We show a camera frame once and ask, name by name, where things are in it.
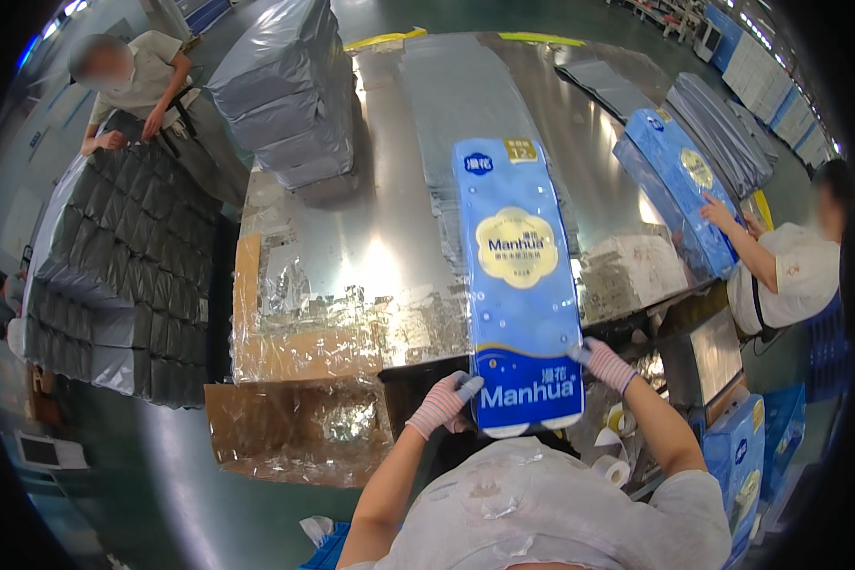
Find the person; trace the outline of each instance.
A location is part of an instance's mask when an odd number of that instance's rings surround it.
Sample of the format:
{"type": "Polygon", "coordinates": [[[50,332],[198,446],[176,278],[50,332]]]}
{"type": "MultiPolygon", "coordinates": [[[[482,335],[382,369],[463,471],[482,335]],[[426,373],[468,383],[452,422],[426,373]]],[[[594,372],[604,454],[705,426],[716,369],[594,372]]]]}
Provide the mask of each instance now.
{"type": "Polygon", "coordinates": [[[624,395],[665,482],[635,503],[570,454],[536,437],[501,439],[429,484],[402,523],[425,442],[483,380],[437,382],[365,485],[337,568],[494,570],[718,569],[731,552],[718,481],[693,431],[604,342],[570,357],[624,395]]]}
{"type": "Polygon", "coordinates": [[[123,148],[128,141],[122,132],[95,134],[113,109],[125,110],[146,121],[143,140],[165,131],[166,142],[180,154],[178,160],[197,183],[240,210],[250,171],[235,155],[216,108],[200,96],[199,89],[186,89],[190,60],[180,48],[181,40],[155,30],[129,44],[107,34],[92,34],[74,45],[70,75],[98,92],[80,153],[88,156],[99,148],[123,148]],[[176,99],[187,117],[169,108],[176,99]]]}
{"type": "Polygon", "coordinates": [[[25,362],[23,357],[23,319],[15,317],[5,325],[0,325],[0,340],[5,340],[10,352],[17,359],[25,362]]]}
{"type": "Polygon", "coordinates": [[[839,288],[840,244],[853,208],[854,192],[846,164],[830,161],[815,172],[819,228],[783,223],[768,232],[749,212],[745,229],[722,202],[709,201],[700,214],[728,236],[741,259],[726,283],[705,296],[691,296],[668,309],[659,336],[670,335],[731,308],[740,338],[794,325],[820,313],[839,288]],[[755,303],[754,291],[757,291],[755,303]]]}
{"type": "Polygon", "coordinates": [[[16,275],[0,274],[0,296],[3,302],[12,309],[13,313],[19,315],[23,308],[23,293],[25,292],[25,273],[20,271],[16,275]]]}

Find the factory floor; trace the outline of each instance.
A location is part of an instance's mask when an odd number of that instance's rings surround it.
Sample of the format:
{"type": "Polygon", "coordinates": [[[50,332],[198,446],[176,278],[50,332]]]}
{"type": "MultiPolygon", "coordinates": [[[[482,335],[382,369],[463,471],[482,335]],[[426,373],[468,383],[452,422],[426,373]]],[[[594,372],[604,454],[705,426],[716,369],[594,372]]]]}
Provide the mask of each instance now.
{"type": "MultiPolygon", "coordinates": [[[[270,3],[240,2],[190,52],[208,79],[233,42],[270,3]]],[[[531,31],[591,39],[646,53],[669,75],[690,71],[724,89],[717,69],[690,46],[662,39],[661,31],[604,0],[332,0],[344,42],[412,27],[429,33],[531,31]]],[[[775,141],[779,162],[765,188],[776,225],[807,222],[808,176],[775,141]]],[[[249,163],[251,156],[243,153],[249,163]]],[[[790,386],[807,369],[804,330],[795,326],[757,356],[743,357],[753,391],[790,386]]],[[[223,473],[209,448],[201,410],[154,408],[111,390],[71,383],[61,397],[71,430],[93,466],[59,473],[59,484],[97,532],[107,552],[132,568],[290,569],[313,553],[298,520],[313,514],[351,518],[358,491],[273,484],[223,473]]],[[[832,404],[809,407],[808,433],[796,462],[821,453],[832,404]]]]}

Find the glove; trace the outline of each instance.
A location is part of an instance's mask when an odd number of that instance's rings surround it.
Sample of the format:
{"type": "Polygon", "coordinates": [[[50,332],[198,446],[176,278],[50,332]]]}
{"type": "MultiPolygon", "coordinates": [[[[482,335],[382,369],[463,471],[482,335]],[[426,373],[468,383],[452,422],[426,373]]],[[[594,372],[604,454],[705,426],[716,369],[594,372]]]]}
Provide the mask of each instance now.
{"type": "Polygon", "coordinates": [[[579,362],[593,373],[593,376],[611,388],[619,391],[621,396],[630,385],[630,380],[637,374],[636,370],[615,354],[615,351],[598,338],[586,336],[581,345],[576,345],[567,352],[574,362],[579,362]]]}
{"type": "Polygon", "coordinates": [[[441,425],[448,425],[447,428],[451,432],[459,433],[464,426],[456,417],[466,402],[479,393],[482,386],[484,379],[480,376],[470,378],[462,370],[453,372],[434,384],[421,407],[415,410],[406,425],[415,428],[425,440],[441,425]]]}

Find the white shirt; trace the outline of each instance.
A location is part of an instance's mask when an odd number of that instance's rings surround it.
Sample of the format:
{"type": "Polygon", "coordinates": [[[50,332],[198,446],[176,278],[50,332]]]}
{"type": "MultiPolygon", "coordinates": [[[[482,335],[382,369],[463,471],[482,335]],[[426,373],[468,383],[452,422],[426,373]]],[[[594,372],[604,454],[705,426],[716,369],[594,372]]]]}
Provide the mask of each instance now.
{"type": "MultiPolygon", "coordinates": [[[[820,313],[839,288],[839,245],[815,231],[783,223],[758,242],[776,257],[776,288],[773,293],[758,284],[760,309],[767,326],[794,325],[820,313]]],[[[760,333],[754,307],[751,272],[738,262],[729,279],[729,305],[735,322],[749,335],[760,333]]]]}
{"type": "MultiPolygon", "coordinates": [[[[92,105],[89,124],[100,125],[105,122],[115,108],[125,110],[138,119],[148,119],[149,113],[158,105],[159,99],[171,84],[171,77],[174,76],[171,60],[181,51],[182,43],[179,39],[165,36],[155,30],[149,30],[130,42],[130,51],[133,52],[133,75],[125,85],[98,93],[92,105]]],[[[180,99],[180,103],[184,108],[188,108],[199,95],[199,89],[191,89],[180,99]]],[[[179,115],[176,108],[171,108],[165,113],[162,127],[165,129],[170,127],[179,115]]]]}
{"type": "Polygon", "coordinates": [[[502,439],[415,499],[387,556],[349,570],[498,570],[561,562],[603,570],[718,570],[731,552],[718,481],[687,471],[634,503],[536,438],[502,439]]]}
{"type": "Polygon", "coordinates": [[[23,319],[18,316],[6,324],[6,344],[17,359],[25,362],[25,357],[23,357],[23,319]]]}

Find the white toilet paper roll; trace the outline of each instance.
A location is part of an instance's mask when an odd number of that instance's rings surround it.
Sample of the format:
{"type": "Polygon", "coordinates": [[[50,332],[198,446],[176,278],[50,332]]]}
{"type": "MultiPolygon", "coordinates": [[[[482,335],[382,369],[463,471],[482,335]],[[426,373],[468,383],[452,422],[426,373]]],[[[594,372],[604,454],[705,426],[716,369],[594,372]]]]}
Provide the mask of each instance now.
{"type": "Polygon", "coordinates": [[[623,487],[630,479],[630,465],[611,455],[603,455],[593,463],[593,473],[616,487],[623,487]]]}

